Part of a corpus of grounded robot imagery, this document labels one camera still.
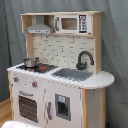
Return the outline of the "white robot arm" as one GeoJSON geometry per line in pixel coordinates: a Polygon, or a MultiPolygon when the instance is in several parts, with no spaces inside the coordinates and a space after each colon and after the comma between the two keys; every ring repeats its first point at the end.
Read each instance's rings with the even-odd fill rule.
{"type": "Polygon", "coordinates": [[[1,128],[40,128],[34,125],[30,125],[27,123],[19,122],[19,121],[6,121],[1,128]]]}

